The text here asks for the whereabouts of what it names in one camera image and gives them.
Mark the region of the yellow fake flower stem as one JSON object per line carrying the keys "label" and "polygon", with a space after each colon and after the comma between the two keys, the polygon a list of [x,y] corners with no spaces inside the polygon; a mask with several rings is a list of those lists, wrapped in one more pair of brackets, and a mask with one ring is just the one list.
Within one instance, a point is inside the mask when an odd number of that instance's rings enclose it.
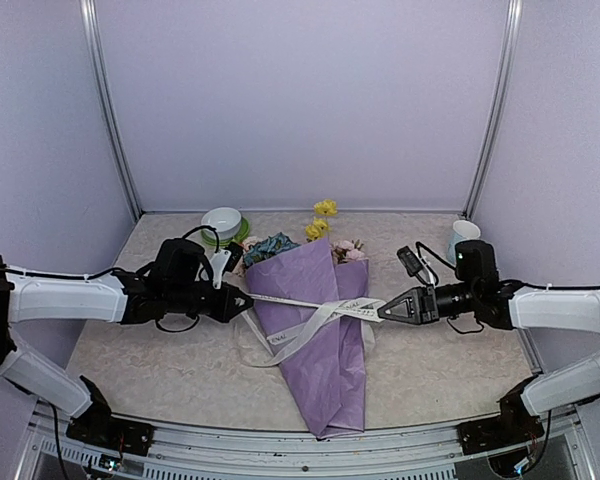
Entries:
{"label": "yellow fake flower stem", "polygon": [[313,220],[305,227],[306,239],[313,242],[324,238],[330,232],[329,219],[338,214],[337,202],[332,199],[324,199],[313,205]]}

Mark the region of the purple wrapping paper sheet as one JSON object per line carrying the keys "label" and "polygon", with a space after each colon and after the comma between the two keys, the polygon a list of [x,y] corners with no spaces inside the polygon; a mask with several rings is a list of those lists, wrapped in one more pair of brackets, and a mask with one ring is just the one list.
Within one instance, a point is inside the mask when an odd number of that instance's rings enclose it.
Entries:
{"label": "purple wrapping paper sheet", "polygon": [[[365,258],[334,262],[325,239],[296,246],[246,268],[255,294],[315,304],[369,293]],[[306,427],[319,439],[365,429],[366,369],[363,325],[342,316],[320,327],[279,363]]]}

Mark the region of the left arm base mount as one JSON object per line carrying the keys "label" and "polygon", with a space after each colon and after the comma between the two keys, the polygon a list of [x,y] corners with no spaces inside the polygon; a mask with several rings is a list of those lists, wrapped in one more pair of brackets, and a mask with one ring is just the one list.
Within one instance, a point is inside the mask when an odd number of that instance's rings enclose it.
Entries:
{"label": "left arm base mount", "polygon": [[77,421],[71,421],[66,436],[91,446],[146,457],[152,444],[154,427],[148,423],[113,417],[104,429],[92,432]]}

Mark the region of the blue fake flower bunch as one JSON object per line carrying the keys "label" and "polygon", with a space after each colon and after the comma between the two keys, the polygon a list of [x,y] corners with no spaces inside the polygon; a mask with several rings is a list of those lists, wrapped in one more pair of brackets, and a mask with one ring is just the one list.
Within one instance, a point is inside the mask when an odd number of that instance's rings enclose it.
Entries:
{"label": "blue fake flower bunch", "polygon": [[256,236],[247,237],[243,242],[243,262],[245,267],[249,269],[257,263],[297,247],[299,247],[299,244],[282,232],[265,239]]}

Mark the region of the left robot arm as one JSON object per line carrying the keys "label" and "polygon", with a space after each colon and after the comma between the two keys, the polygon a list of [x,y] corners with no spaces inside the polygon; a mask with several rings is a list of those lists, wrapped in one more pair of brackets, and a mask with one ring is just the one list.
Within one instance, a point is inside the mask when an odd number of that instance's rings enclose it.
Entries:
{"label": "left robot arm", "polygon": [[98,387],[86,377],[72,379],[11,326],[37,320],[158,324],[168,314],[227,323],[253,305],[249,295],[223,279],[241,256],[236,243],[208,256],[188,236],[163,241],[155,259],[136,271],[18,270],[0,256],[0,377],[65,412],[98,444],[113,443],[120,424]]}

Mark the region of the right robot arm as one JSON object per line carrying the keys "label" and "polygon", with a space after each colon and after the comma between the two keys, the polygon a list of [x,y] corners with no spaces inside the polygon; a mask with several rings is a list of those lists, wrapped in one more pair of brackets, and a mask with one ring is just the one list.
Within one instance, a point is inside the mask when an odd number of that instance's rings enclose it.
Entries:
{"label": "right robot arm", "polygon": [[[382,320],[425,325],[473,314],[476,322],[499,330],[555,328],[600,335],[600,285],[535,286],[502,280],[492,245],[482,240],[455,246],[454,284],[414,287],[377,310]],[[556,407],[600,396],[600,352],[549,374],[529,378],[499,401],[491,426],[503,444],[535,430],[539,417]]]}

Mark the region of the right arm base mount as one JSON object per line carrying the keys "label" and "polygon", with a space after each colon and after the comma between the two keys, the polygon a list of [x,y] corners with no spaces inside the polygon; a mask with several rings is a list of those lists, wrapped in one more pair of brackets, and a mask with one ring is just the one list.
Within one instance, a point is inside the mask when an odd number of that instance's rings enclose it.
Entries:
{"label": "right arm base mount", "polygon": [[545,434],[538,420],[532,419],[525,425],[509,425],[497,416],[462,422],[456,430],[464,455],[498,450]]}

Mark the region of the clear printed cellophane wrap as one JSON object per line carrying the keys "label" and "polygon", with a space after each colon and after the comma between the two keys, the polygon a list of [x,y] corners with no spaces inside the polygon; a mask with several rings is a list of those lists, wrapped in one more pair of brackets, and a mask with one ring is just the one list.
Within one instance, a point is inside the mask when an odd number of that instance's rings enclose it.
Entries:
{"label": "clear printed cellophane wrap", "polygon": [[263,363],[252,363],[244,358],[242,351],[239,351],[241,363],[252,368],[264,369],[278,366],[283,361],[299,352],[323,327],[328,326],[341,317],[352,317],[369,323],[382,322],[382,319],[377,313],[377,309],[381,307],[384,302],[375,298],[358,297],[351,300],[338,300],[315,304],[261,294],[252,294],[251,297],[256,301],[261,302],[314,309],[313,314],[305,323],[289,327],[269,336],[264,336],[254,320],[246,311],[244,311],[242,313],[242,318],[269,354],[269,359],[265,360]]}

